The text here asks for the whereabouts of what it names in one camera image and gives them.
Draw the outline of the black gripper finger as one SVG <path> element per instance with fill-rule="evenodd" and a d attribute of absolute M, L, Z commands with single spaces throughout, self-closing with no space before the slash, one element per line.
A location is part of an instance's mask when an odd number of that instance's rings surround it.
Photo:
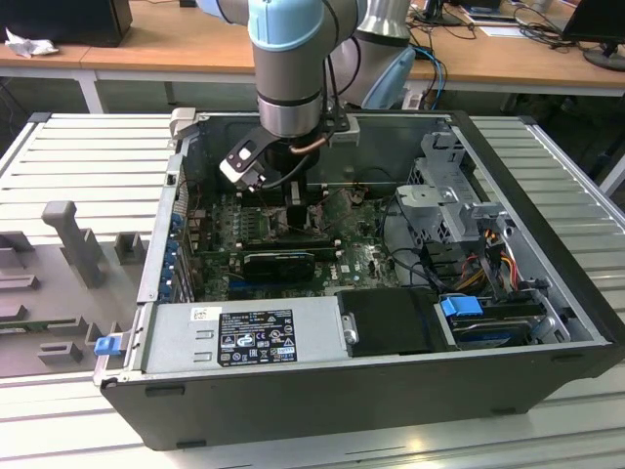
<path fill-rule="evenodd" d="M 308 203 L 306 184 L 291 181 L 286 196 L 287 223 L 293 229 L 302 229 L 307 222 Z"/>

